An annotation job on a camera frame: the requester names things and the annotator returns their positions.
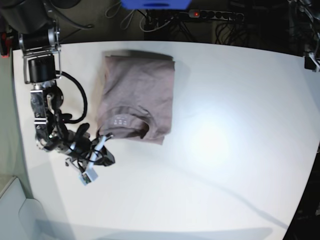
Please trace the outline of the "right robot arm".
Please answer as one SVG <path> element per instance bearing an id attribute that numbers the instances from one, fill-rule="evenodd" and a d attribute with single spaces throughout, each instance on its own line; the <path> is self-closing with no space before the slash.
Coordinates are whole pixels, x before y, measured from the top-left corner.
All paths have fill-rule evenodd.
<path id="1" fill-rule="evenodd" d="M 50 10 L 56 15 L 61 14 L 49 0 L 0 2 L 0 15 L 18 35 L 18 44 L 23 53 L 24 82 L 33 86 L 30 104 L 36 143 L 46 152 L 57 151 L 66 155 L 66 165 L 72 165 L 80 172 L 94 165 L 111 166 L 115 158 L 104 146 L 112 137 L 111 134 L 98 135 L 90 140 L 88 123 L 81 124 L 76 132 L 66 127 L 86 117 L 88 100 L 81 84 L 61 68 L 56 68 L 55 55 L 61 54 L 60 28 L 58 21 L 48 15 Z M 83 112 L 77 119 L 61 111 L 64 95 L 57 85 L 61 77 L 72 81 L 82 96 Z"/>

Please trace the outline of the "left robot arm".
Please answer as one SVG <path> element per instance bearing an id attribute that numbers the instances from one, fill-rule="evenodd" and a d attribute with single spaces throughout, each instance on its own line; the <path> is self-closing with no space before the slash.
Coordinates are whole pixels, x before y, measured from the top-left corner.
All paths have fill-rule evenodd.
<path id="1" fill-rule="evenodd" d="M 320 56 L 320 1 L 289 0 L 289 43 L 300 56 Z"/>

